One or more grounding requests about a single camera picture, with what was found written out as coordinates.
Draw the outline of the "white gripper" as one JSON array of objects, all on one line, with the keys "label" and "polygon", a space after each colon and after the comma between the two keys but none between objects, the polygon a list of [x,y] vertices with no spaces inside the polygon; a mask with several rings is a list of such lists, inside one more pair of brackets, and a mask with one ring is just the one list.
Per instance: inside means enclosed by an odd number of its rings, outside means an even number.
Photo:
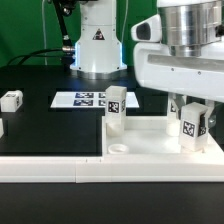
[{"label": "white gripper", "polygon": [[138,83],[146,88],[176,93],[171,103],[178,120],[181,119],[182,107],[186,105],[184,95],[208,99],[205,101],[206,127],[214,127],[214,101],[224,102],[224,37],[202,46],[200,57],[171,56],[168,46],[161,43],[159,15],[134,25],[131,36],[137,41],[133,59]]}]

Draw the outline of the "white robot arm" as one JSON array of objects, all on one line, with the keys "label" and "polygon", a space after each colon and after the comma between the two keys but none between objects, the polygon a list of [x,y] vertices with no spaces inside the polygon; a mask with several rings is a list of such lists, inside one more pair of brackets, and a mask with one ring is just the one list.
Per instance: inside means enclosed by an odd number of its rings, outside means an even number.
[{"label": "white robot arm", "polygon": [[[81,6],[82,32],[71,69],[90,79],[123,69],[107,0]],[[157,14],[131,28],[137,82],[224,103],[224,0],[157,0]]]}]

